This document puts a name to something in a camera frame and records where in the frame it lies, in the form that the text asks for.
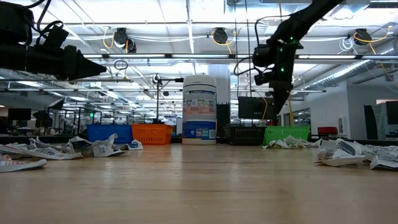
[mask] white plastic canister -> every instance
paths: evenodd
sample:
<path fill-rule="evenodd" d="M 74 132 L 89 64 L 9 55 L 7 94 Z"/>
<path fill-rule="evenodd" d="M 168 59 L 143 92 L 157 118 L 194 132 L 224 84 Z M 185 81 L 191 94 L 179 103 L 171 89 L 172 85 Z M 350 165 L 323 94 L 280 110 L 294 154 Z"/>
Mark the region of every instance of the white plastic canister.
<path fill-rule="evenodd" d="M 216 144 L 215 78 L 190 75 L 183 84 L 183 144 Z"/>

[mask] product label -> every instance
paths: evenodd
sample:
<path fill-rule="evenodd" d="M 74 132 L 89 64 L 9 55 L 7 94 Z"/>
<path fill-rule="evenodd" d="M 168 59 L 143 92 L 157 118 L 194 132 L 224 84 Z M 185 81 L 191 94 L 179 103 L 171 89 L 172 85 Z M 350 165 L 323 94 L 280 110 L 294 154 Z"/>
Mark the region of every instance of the product label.
<path fill-rule="evenodd" d="M 182 124 L 183 137 L 192 139 L 216 139 L 216 123 L 209 121 L 191 121 Z"/>
<path fill-rule="evenodd" d="M 216 93 L 213 91 L 193 90 L 183 94 L 183 122 L 215 121 Z"/>

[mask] blue basket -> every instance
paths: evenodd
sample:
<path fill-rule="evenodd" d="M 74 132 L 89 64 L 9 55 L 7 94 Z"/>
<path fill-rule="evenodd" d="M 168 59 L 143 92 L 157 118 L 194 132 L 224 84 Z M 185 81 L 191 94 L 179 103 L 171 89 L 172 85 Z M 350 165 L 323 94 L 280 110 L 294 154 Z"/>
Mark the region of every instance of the blue basket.
<path fill-rule="evenodd" d="M 114 140 L 116 144 L 127 144 L 132 141 L 131 125 L 128 124 L 88 124 L 88 140 L 93 142 L 97 140 L 107 140 L 112 134 L 118 134 Z"/>

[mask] plastic basket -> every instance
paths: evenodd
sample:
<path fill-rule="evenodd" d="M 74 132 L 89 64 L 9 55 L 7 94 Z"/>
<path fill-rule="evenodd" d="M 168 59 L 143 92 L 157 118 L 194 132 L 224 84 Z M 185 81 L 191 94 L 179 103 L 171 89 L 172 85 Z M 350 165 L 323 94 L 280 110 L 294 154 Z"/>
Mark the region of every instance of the plastic basket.
<path fill-rule="evenodd" d="M 225 136 L 234 146 L 259 146 L 267 127 L 225 127 Z"/>
<path fill-rule="evenodd" d="M 116 144 L 127 144 L 132 141 L 131 126 L 128 124 L 87 124 L 88 140 L 107 140 L 112 134 L 118 134 Z"/>
<path fill-rule="evenodd" d="M 173 126 L 167 124 L 132 124 L 134 139 L 143 144 L 168 144 L 172 139 Z"/>
<path fill-rule="evenodd" d="M 309 132 L 310 132 L 310 127 L 269 126 L 266 129 L 264 142 L 262 144 L 267 145 L 274 140 L 283 140 L 289 135 L 297 139 L 307 140 Z"/>

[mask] desk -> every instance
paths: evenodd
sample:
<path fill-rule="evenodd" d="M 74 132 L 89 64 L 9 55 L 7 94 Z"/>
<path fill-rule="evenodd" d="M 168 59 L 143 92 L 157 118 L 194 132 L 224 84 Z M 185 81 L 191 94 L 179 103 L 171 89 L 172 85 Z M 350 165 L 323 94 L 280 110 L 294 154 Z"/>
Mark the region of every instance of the desk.
<path fill-rule="evenodd" d="M 144 146 L 0 174 L 2 223 L 396 223 L 396 172 L 309 150 Z"/>

